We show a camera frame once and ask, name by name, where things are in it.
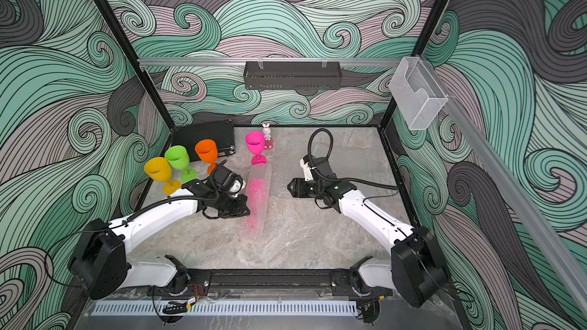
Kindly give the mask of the bubble wrap of pink glass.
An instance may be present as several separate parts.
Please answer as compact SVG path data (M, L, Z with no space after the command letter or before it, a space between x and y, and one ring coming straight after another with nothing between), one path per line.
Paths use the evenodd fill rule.
M242 233L246 238L258 238L264 231L269 196L271 192L272 166L270 163L252 166L246 186L247 207L250 214L242 221Z

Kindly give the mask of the orange plastic wine glass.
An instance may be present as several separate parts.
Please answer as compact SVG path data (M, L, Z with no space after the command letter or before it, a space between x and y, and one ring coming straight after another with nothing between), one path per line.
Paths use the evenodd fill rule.
M219 151L214 140L205 139L199 141L195 145L194 151L197 153L200 160L209 165L207 168L207 173L209 175L211 175L218 166L223 165L223 163L217 163Z

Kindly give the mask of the magenta wine glass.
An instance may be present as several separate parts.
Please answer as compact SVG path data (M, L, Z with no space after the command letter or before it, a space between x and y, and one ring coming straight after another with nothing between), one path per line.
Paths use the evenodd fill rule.
M259 164L266 164L268 162L264 153L264 135L259 131L253 131L246 136L246 146L253 157L251 163L253 166Z

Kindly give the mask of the green plastic wine glass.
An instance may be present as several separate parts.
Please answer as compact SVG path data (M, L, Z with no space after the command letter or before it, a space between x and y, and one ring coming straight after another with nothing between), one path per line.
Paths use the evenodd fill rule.
M180 171L181 183L187 183L198 177L197 171L190 169L190 156L182 145L175 145L167 149L164 154L169 165Z

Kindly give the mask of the yellow wine glass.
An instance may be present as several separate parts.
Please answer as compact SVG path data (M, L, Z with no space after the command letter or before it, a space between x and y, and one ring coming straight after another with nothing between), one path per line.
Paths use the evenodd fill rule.
M156 157L149 160L144 166L144 172L154 182L163 185L163 192L166 196L170 196L181 188L179 180L172 179L172 169L168 161L164 157Z

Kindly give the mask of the pink wine glass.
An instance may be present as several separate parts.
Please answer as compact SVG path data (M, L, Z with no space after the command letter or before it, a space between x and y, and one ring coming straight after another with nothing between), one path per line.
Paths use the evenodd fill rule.
M249 198L247 206L251 214L246 216L243 225L251 235L261 234L266 220L269 202L270 183L263 179L251 179L247 186L246 195Z

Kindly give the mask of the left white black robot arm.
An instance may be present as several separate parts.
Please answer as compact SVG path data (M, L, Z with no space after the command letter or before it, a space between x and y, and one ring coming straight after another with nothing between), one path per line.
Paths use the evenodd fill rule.
M162 289L171 296L183 295L190 285L187 267L173 255L136 261L130 254L146 239L175 222L205 213L214 218L241 218L250 215L246 182L223 164L204 180L191 180L164 200L104 222L97 218L82 230L68 263L90 299L103 299L117 290L136 287Z

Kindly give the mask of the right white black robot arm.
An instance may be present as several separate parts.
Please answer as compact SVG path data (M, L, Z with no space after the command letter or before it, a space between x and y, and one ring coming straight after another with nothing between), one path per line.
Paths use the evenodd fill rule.
M301 159L304 177L287 186L294 198L312 199L319 209L333 209L365 229L386 250L387 260L367 257L351 269L349 281L356 296L374 296L378 288L397 291L412 307L422 306L449 281L446 260L436 236L425 227L415 228L365 196L359 185L383 184L338 177L329 156L316 157L313 141Z

